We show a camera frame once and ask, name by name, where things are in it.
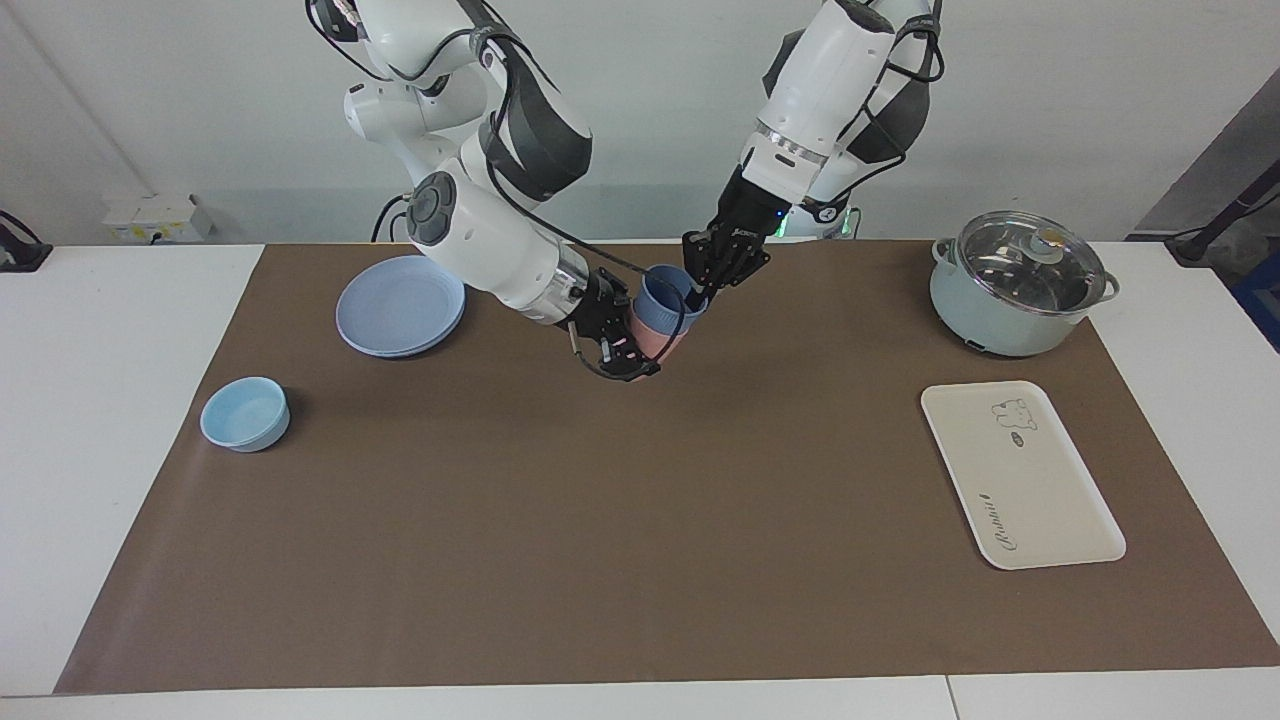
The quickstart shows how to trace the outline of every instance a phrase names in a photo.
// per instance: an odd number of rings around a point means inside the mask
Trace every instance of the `black cable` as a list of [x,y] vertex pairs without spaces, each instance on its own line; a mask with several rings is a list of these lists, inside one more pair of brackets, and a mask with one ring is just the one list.
[[454,40],[462,37],[463,35],[471,35],[474,31],[475,31],[475,28],[468,27],[468,28],[465,28],[465,29],[456,29],[456,31],[451,32],[449,35],[445,35],[444,40],[442,40],[440,44],[435,46],[435,50],[431,51],[431,55],[426,59],[426,64],[422,65],[422,69],[419,70],[419,72],[416,72],[416,73],[413,73],[413,74],[411,74],[411,76],[407,76],[407,74],[399,72],[399,69],[397,69],[396,65],[392,65],[390,63],[388,63],[387,67],[390,68],[392,72],[396,73],[396,77],[401,78],[402,81],[404,81],[404,82],[416,82],[417,79],[420,79],[422,76],[426,74],[426,69],[430,68],[431,63],[434,63],[435,59],[440,56],[440,53],[444,53],[444,47],[448,44],[451,44]]
[[[518,47],[521,47],[526,54],[529,54],[529,59],[530,60],[534,60],[534,63],[538,61],[536,59],[534,59],[532,54],[529,53],[529,49],[525,47],[524,44],[520,42],[518,38],[511,37],[508,35],[502,35],[500,37],[506,37],[506,38],[511,40],[513,44],[516,44]],[[498,105],[498,111],[493,115],[493,123],[492,123],[493,133],[494,133],[494,136],[498,137],[499,142],[502,141],[500,140],[502,135],[500,135],[499,129],[502,128],[502,123],[507,119],[507,110],[508,110],[508,108],[511,105],[509,104],[509,100],[511,100],[511,83],[507,83],[507,87],[503,88],[503,94],[502,95],[503,95],[502,96],[502,104]],[[539,218],[534,213],[530,213],[529,210],[526,210],[525,206],[521,205],[521,204],[518,204],[518,202],[516,202],[511,197],[511,195],[508,195],[507,191],[502,187],[502,183],[498,182],[498,176],[494,172],[493,163],[488,161],[488,156],[485,158],[485,160],[486,160],[485,161],[485,172],[489,173],[489,182],[492,182],[493,186],[498,190],[498,195],[500,195],[502,199],[506,200],[508,205],[511,205],[512,208],[515,208],[516,210],[518,210],[520,214],[525,215],[526,218],[529,218],[530,220],[538,223],[539,225],[547,228],[548,231],[550,231],[550,232],[553,232],[553,233],[563,237],[564,240],[572,242],[573,245],[577,245],[580,247],[585,247],[586,250],[590,250],[591,252],[595,252],[600,258],[604,258],[605,260],[608,260],[611,263],[614,263],[618,266],[626,268],[626,269],[628,269],[628,270],[631,270],[634,273],[640,273],[640,274],[646,274],[649,272],[649,270],[641,268],[640,265],[636,265],[634,263],[623,260],[622,258],[618,258],[618,256],[616,256],[616,255],[613,255],[611,252],[605,252],[604,250],[600,250],[599,247],[595,247],[594,245],[586,242],[585,240],[580,240],[577,237],[573,237],[572,234],[562,231],[561,228],[558,228],[558,227],[548,223],[547,220]]]
[[[1276,192],[1276,193],[1275,193],[1275,195],[1272,195],[1271,197],[1267,197],[1267,199],[1266,199],[1266,200],[1263,200],[1262,202],[1258,202],[1258,204],[1257,204],[1257,205],[1254,205],[1253,208],[1249,208],[1249,209],[1248,209],[1248,210],[1247,210],[1247,211],[1245,211],[1245,213],[1244,213],[1243,215],[1240,215],[1240,217],[1239,217],[1239,218],[1236,218],[1235,220],[1236,220],[1236,222],[1239,222],[1239,220],[1243,220],[1244,218],[1248,218],[1249,215],[1252,215],[1252,214],[1254,214],[1254,213],[1261,213],[1261,211],[1262,211],[1263,209],[1266,209],[1266,206],[1267,206],[1267,205],[1271,205],[1272,202],[1275,202],[1277,197],[1280,197],[1280,192]],[[1179,232],[1176,232],[1176,233],[1174,233],[1174,234],[1171,234],[1171,236],[1167,236],[1167,238],[1169,238],[1169,240],[1175,240],[1175,238],[1179,238],[1179,237],[1183,237],[1183,236],[1188,236],[1188,234],[1193,234],[1193,233],[1198,233],[1198,232],[1201,232],[1202,229],[1204,229],[1204,228],[1207,228],[1207,227],[1208,227],[1208,225],[1206,224],[1206,225],[1201,225],[1201,227],[1198,227],[1198,228],[1189,228],[1189,229],[1185,229],[1185,231],[1179,231]]]
[[392,78],[389,78],[389,77],[383,77],[383,76],[375,74],[372,70],[370,70],[369,68],[366,68],[364,65],[364,63],[361,63],[360,60],[352,58],[349,54],[347,54],[346,50],[343,50],[337,42],[334,42],[334,40],[332,37],[329,37],[329,33],[326,33],[324,31],[324,28],[320,27],[320,23],[316,20],[315,15],[311,14],[311,8],[315,6],[316,0],[303,0],[303,3],[306,3],[306,6],[307,6],[307,19],[311,20],[311,27],[314,27],[315,31],[317,33],[320,33],[320,37],[323,37],[324,41],[328,42],[330,47],[333,47],[334,50],[337,50],[343,58],[347,59],[348,63],[351,63],[352,65],[356,65],[357,68],[360,68],[360,72],[365,73],[366,76],[376,79],[378,82],[392,82]]
[[[905,40],[908,35],[910,33],[904,33],[893,38],[893,46],[890,47],[890,54],[893,53],[893,47],[897,47],[899,42],[902,42],[902,40]],[[879,76],[876,77],[876,85],[873,85],[872,88],[867,92],[867,97],[863,99],[861,106],[858,109],[856,113],[854,113],[854,117],[849,119],[849,123],[846,123],[845,127],[840,128],[840,133],[836,137],[837,138],[845,137],[849,129],[854,127],[854,123],[858,122],[858,118],[861,117],[863,113],[867,113],[867,117],[870,119],[870,122],[876,123],[877,129],[879,129],[881,133],[886,137],[886,140],[888,140],[893,145],[893,149],[897,150],[900,155],[904,155],[905,160],[906,150],[904,150],[902,146],[897,143],[893,136],[890,135],[888,131],[886,131],[884,127],[879,124],[876,115],[872,114],[872,99],[876,97],[876,91],[879,90],[881,83],[884,82],[884,73],[890,72],[890,65],[892,65],[892,63],[886,63],[884,67],[881,68]]]
[[397,202],[404,201],[407,201],[407,199],[403,195],[397,195],[396,197],[388,200],[387,205],[383,205],[381,213],[378,213],[378,220],[374,222],[374,232],[369,236],[369,242],[378,242],[378,233],[383,231],[383,220],[387,219],[387,213],[390,213],[392,208],[394,208]]
[[36,241],[36,245],[44,245],[42,242],[40,242],[40,237],[36,234],[36,232],[27,227],[27,223],[23,223],[22,220],[19,220],[18,218],[10,215],[9,213],[6,213],[4,210],[0,210],[0,218],[4,218],[6,220],[9,220],[13,224],[13,227],[15,227],[15,228],[20,229],[22,232],[27,233],[27,237],[29,237],[31,240]]
[[605,373],[604,370],[602,370],[602,369],[596,368],[595,365],[593,365],[590,361],[588,361],[586,357],[582,356],[582,351],[581,350],[576,350],[573,352],[573,356],[577,357],[577,361],[581,363],[582,366],[586,368],[588,370],[590,370],[593,374],[595,374],[598,377],[602,377],[602,378],[604,378],[607,380],[622,380],[622,378],[614,378],[613,375],[611,375],[611,374]]
[[929,40],[927,40],[925,44],[927,44],[925,45],[925,47],[927,47],[925,51],[929,53],[929,54],[932,54],[933,58],[938,61],[938,72],[937,73],[934,73],[932,76],[923,76],[923,74],[920,74],[919,70],[909,70],[909,69],[904,68],[902,65],[899,65],[897,63],[888,63],[887,68],[891,69],[891,70],[893,70],[893,72],[896,72],[896,73],[899,73],[899,74],[901,74],[901,76],[909,77],[909,78],[915,79],[915,81],[924,82],[924,83],[938,82],[940,79],[942,79],[942,76],[946,74],[946,72],[947,72],[946,58],[942,56],[942,49],[938,46],[938,35],[936,32],[931,31],[929,32]]
[[872,170],[872,172],[867,173],[865,176],[858,178],[856,181],[852,182],[852,184],[850,184],[845,190],[841,190],[831,200],[828,200],[826,202],[815,204],[819,208],[835,208],[835,206],[844,205],[845,202],[849,201],[849,196],[854,192],[854,190],[858,186],[863,184],[864,182],[872,179],[873,177],[876,177],[876,176],[878,176],[881,173],[886,173],[886,172],[892,170],[893,168],[901,165],[902,163],[906,163],[906,150],[901,145],[899,145],[897,140],[893,138],[892,133],[890,133],[887,129],[884,129],[884,126],[881,124],[879,118],[876,114],[873,114],[870,111],[870,108],[868,108],[867,105],[863,105],[863,111],[867,113],[867,118],[869,120],[869,124],[876,126],[876,129],[878,129],[881,132],[881,135],[884,136],[884,140],[888,141],[888,143],[893,147],[893,150],[897,151],[897,159],[893,160],[892,163],[887,164],[887,165],[881,165],[879,168],[876,168],[874,170]]
[[[369,68],[366,68],[364,63],[361,63],[360,60],[355,59],[353,56],[351,56],[351,54],[348,54],[346,50],[343,50],[342,46],[338,45],[332,37],[329,37],[329,35],[324,31],[324,28],[320,27],[320,23],[316,20],[315,15],[311,14],[311,8],[315,6],[316,0],[303,0],[303,1],[306,3],[307,19],[311,20],[311,27],[315,28],[315,31],[317,33],[320,33],[320,37],[323,37],[324,41],[328,42],[330,47],[333,47],[334,50],[337,50],[343,58],[347,59],[348,63],[351,63],[352,65],[356,65],[357,68],[360,68],[360,72],[362,72],[366,76],[376,79],[378,82],[394,82],[394,78],[383,77],[380,74],[374,73],[372,70],[370,70]],[[431,63],[434,63],[435,59],[440,56],[440,53],[444,51],[444,47],[449,42],[453,42],[454,40],[457,40],[458,37],[462,37],[465,35],[471,35],[472,31],[475,31],[475,28],[470,28],[470,27],[468,28],[461,28],[461,29],[456,29],[456,31],[451,32],[449,35],[444,36],[444,40],[442,40],[435,46],[435,49],[431,51],[431,55],[426,59],[426,64],[422,65],[422,69],[419,70],[419,72],[416,72],[416,73],[413,73],[413,74],[404,74],[403,72],[401,72],[397,67],[394,67],[392,64],[388,64],[387,67],[390,68],[392,73],[394,73],[396,77],[401,78],[402,81],[404,81],[404,82],[416,82],[416,81],[421,79],[422,76],[426,74],[428,68],[430,68]]]
[[407,217],[408,217],[408,211],[407,210],[392,215],[392,222],[390,222],[390,225],[388,225],[388,231],[387,231],[387,234],[389,234],[392,237],[392,243],[396,242],[396,220],[404,220],[404,225],[406,225],[404,227],[404,232],[408,232],[408,220],[406,220]]

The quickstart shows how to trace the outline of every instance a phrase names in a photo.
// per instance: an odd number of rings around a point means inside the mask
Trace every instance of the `pot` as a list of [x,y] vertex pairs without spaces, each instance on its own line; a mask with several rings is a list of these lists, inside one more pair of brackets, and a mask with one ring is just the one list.
[[1057,347],[1120,283],[1069,229],[1030,213],[979,215],[933,243],[933,309],[965,345],[1025,357]]

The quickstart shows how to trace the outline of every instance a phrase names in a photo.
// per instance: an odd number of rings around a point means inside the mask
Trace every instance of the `light blue bowl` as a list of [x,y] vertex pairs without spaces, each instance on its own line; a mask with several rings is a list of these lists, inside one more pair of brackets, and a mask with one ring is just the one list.
[[236,452],[266,450],[288,427],[284,388],[268,378],[241,378],[224,386],[200,414],[205,438]]

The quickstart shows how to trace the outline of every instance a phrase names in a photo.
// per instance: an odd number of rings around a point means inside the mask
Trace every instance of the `white table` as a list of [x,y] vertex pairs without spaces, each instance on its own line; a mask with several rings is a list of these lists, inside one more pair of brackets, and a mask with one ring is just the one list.
[[[1098,333],[1280,637],[1280,356],[1210,272],[1179,268],[1160,246],[1096,247],[1124,283],[1093,314]],[[0,696],[52,689],[260,252],[63,247],[33,275],[0,275]],[[1280,669],[9,697],[0,717],[970,720],[1275,707]]]

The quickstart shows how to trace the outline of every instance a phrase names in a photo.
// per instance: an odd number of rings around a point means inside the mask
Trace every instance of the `blue plate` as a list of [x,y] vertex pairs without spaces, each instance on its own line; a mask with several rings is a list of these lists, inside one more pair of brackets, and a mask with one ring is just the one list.
[[374,357],[407,357],[443,341],[462,319],[462,281],[425,255],[384,260],[338,299],[338,334]]

